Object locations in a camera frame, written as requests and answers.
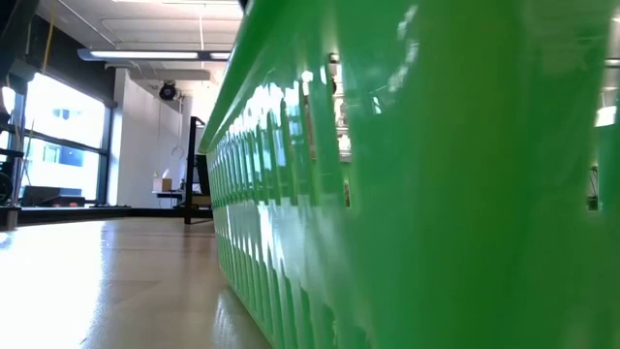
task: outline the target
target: ceiling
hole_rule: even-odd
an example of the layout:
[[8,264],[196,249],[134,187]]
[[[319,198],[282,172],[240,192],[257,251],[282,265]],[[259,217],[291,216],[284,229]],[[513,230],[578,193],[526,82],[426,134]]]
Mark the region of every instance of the ceiling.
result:
[[[55,13],[55,26],[87,48],[230,50],[243,11],[236,0],[204,3],[169,5],[151,0],[41,0],[37,13],[47,21],[51,21],[52,13]],[[210,83],[218,86],[225,68],[223,62],[147,62],[140,63],[138,71],[141,75],[142,72],[157,75],[156,72],[161,70],[183,70],[187,77],[188,70],[206,70],[210,73]],[[143,79],[148,85],[159,89],[162,82],[151,79],[153,74],[143,76],[148,76]],[[177,81],[177,87],[185,95],[196,94],[203,85],[204,82],[199,80]]]

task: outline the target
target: green plastic basket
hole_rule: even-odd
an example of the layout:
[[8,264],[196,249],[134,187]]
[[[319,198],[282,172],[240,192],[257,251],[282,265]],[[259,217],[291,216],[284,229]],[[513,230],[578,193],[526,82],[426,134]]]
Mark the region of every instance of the green plastic basket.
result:
[[611,14],[256,0],[201,151],[271,344],[617,348],[618,240],[585,204]]

